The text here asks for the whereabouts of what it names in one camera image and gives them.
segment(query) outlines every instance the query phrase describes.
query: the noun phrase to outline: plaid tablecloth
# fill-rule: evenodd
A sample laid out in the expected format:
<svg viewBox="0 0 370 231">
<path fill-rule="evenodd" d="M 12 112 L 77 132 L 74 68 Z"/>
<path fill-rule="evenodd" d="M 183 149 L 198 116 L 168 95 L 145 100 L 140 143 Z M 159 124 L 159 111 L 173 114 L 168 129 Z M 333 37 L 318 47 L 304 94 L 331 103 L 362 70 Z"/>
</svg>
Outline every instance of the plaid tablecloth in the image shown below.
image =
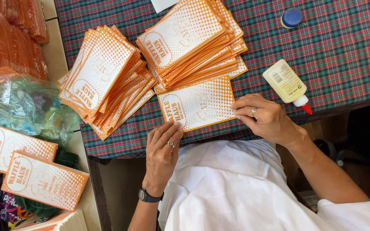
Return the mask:
<svg viewBox="0 0 370 231">
<path fill-rule="evenodd" d="M 68 65 L 72 66 L 84 32 L 113 25 L 135 45 L 146 28 L 168 12 L 155 13 L 150 0 L 55 0 Z M 298 123 L 310 122 L 370 104 L 370 0 L 224 0 L 244 31 L 249 50 L 242 58 L 249 72 L 232 80 L 234 95 L 259 92 L 281 103 Z M 280 16 L 289 7 L 303 11 L 302 23 L 285 29 Z M 285 59 L 308 87 L 313 115 L 283 104 L 262 73 Z M 151 98 L 109 138 L 101 141 L 81 125 L 88 155 L 98 158 L 144 156 L 146 135 L 163 124 L 157 97 Z M 187 132 L 182 144 L 214 139 L 252 139 L 238 120 Z"/>
</svg>

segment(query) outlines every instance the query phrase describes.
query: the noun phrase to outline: watch face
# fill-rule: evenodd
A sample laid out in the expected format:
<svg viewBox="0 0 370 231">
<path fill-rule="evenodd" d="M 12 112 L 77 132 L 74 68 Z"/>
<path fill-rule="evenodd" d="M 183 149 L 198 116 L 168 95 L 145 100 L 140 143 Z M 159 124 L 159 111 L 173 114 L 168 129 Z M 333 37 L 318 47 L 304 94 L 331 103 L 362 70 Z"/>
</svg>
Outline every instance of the watch face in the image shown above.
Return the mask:
<svg viewBox="0 0 370 231">
<path fill-rule="evenodd" d="M 145 192 L 143 190 L 140 190 L 138 196 L 140 200 L 143 200 L 145 198 Z"/>
</svg>

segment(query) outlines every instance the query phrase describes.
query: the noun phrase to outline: hand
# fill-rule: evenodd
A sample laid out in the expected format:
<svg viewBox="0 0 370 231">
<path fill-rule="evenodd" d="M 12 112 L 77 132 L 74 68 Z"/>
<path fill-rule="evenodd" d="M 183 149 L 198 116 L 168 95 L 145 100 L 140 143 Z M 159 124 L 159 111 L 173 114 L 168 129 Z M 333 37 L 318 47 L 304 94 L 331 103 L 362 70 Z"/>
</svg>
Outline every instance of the hand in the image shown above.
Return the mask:
<svg viewBox="0 0 370 231">
<path fill-rule="evenodd" d="M 252 118 L 254 108 L 257 108 L 254 113 L 256 121 Z M 231 105 L 231 109 L 236 110 L 236 117 L 255 135 L 288 149 L 296 147 L 309 137 L 305 129 L 291 121 L 279 104 L 264 99 L 258 93 L 239 98 Z"/>
<path fill-rule="evenodd" d="M 151 197 L 162 196 L 175 169 L 178 161 L 179 140 L 183 136 L 183 130 L 178 130 L 178 128 L 179 122 L 173 123 L 170 120 L 148 134 L 146 174 L 142 181 L 142 188 Z M 168 145 L 168 141 L 171 141 L 175 148 Z"/>
</svg>

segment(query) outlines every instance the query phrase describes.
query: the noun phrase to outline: silver ring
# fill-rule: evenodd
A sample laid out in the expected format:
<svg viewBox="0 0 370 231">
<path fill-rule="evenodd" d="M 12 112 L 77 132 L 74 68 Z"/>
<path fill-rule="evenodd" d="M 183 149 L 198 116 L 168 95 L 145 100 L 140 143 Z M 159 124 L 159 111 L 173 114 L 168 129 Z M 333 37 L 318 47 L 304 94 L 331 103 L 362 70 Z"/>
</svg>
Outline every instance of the silver ring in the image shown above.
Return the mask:
<svg viewBox="0 0 370 231">
<path fill-rule="evenodd" d="M 167 145 L 170 145 L 170 146 L 172 146 L 172 148 L 175 148 L 175 145 L 173 145 L 173 143 L 171 141 L 168 141 Z"/>
<path fill-rule="evenodd" d="M 252 109 L 252 117 L 254 117 L 254 113 L 257 111 L 256 108 Z"/>
</svg>

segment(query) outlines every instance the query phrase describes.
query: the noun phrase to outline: blue cap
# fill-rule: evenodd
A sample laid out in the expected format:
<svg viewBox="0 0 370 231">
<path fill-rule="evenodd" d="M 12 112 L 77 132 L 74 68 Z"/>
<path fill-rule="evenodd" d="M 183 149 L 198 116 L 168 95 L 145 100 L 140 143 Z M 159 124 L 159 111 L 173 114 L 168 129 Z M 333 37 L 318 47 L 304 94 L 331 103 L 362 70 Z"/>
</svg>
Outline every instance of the blue cap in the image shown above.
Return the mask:
<svg viewBox="0 0 370 231">
<path fill-rule="evenodd" d="M 302 11 L 296 7 L 287 9 L 281 17 L 281 22 L 286 27 L 296 27 L 302 20 Z"/>
</svg>

